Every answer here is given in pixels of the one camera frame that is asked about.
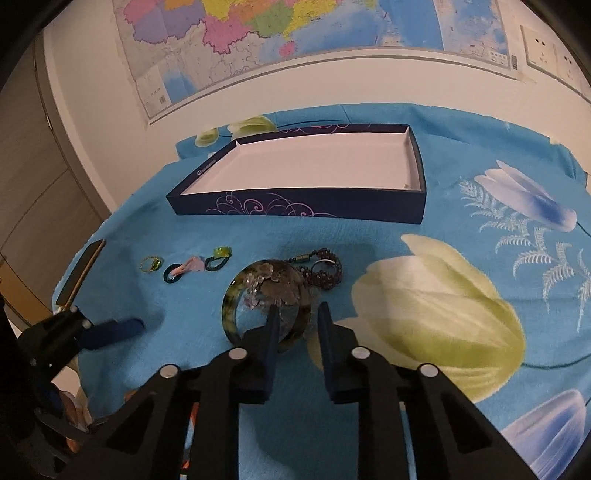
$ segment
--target map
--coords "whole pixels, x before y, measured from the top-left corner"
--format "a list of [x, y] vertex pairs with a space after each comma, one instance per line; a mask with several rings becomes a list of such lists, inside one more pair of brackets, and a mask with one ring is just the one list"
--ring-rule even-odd
[[223, 80], [311, 54], [415, 47], [509, 68], [496, 0], [113, 0], [149, 118]]

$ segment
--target silver screw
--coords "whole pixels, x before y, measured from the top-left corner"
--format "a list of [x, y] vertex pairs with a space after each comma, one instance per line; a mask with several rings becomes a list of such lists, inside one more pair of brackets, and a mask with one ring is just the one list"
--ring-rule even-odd
[[160, 369], [160, 376], [164, 378], [176, 377], [178, 373], [178, 367], [176, 365], [164, 365]]
[[232, 350], [230, 350], [228, 352], [228, 356], [232, 359], [232, 360], [242, 360], [243, 358], [246, 358], [246, 356], [248, 355], [248, 352], [246, 350], [244, 350], [244, 348], [233, 348]]
[[364, 346], [356, 346], [353, 348], [353, 350], [351, 350], [351, 355], [353, 355], [355, 358], [358, 358], [359, 360], [365, 360], [367, 357], [369, 357], [369, 354], [370, 351]]
[[431, 364], [421, 365], [420, 371], [425, 377], [429, 378], [436, 377], [439, 373], [439, 369], [435, 365]]

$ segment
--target box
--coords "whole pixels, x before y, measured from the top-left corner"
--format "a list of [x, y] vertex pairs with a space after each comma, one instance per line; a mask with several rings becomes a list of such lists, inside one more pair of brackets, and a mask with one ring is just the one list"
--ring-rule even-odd
[[294, 128], [232, 140], [167, 195], [177, 215], [421, 223], [427, 189], [409, 125]]

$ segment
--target fern print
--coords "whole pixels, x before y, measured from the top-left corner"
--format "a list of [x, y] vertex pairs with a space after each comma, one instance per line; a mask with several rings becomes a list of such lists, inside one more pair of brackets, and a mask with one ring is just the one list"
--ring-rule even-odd
[[483, 223], [479, 231], [492, 228], [506, 232], [501, 236], [495, 245], [495, 253], [498, 254], [501, 248], [514, 247], [522, 248], [524, 251], [517, 253], [513, 262], [513, 276], [516, 278], [519, 269], [523, 265], [546, 265], [542, 273], [542, 298], [550, 311], [550, 294], [552, 289], [560, 282], [573, 277], [582, 278], [577, 292], [579, 299], [579, 320], [577, 332], [580, 331], [585, 306], [591, 299], [591, 271], [583, 260], [583, 250], [579, 250], [578, 265], [572, 266], [567, 257], [567, 250], [572, 245], [565, 242], [556, 242], [554, 245], [555, 254], [548, 251], [545, 234], [550, 229], [545, 226], [535, 226], [530, 233], [529, 223], [531, 218], [520, 212], [514, 211], [506, 205], [499, 203], [480, 184], [469, 180], [459, 182], [460, 191], [463, 194], [462, 200], [468, 200], [466, 207], [476, 208], [470, 216], [482, 215], [491, 219]]

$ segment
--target blue tablecloth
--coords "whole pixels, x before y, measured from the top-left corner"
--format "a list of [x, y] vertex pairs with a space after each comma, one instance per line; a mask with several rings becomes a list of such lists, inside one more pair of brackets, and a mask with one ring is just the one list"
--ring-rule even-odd
[[[163, 364], [196, 367], [228, 349], [220, 307], [244, 266], [326, 247], [345, 272], [343, 283], [323, 295], [333, 318], [402, 364], [446, 366], [538, 476], [556, 479], [590, 426], [585, 261], [591, 265], [591, 200], [586, 174], [570, 152], [507, 122], [409, 104], [335, 105], [266, 117], [279, 127], [410, 124], [427, 182], [422, 225], [177, 216], [166, 194], [230, 133], [221, 128], [208, 147], [197, 147], [196, 137], [180, 142], [180, 160], [143, 185], [89, 240], [105, 238], [107, 245], [76, 304], [93, 322], [136, 316], [147, 326], [134, 340], [80, 354], [91, 413], [116, 410], [125, 392]], [[146, 255], [168, 265], [208, 256], [219, 245], [230, 245], [233, 257], [216, 273], [190, 273], [169, 285], [161, 271], [138, 268]], [[370, 304], [380, 295], [376, 285], [383, 314]], [[408, 312], [429, 319], [413, 323]], [[271, 400], [242, 408], [241, 478], [356, 478], [356, 408], [330, 403], [315, 352], [312, 336], [282, 354]]]

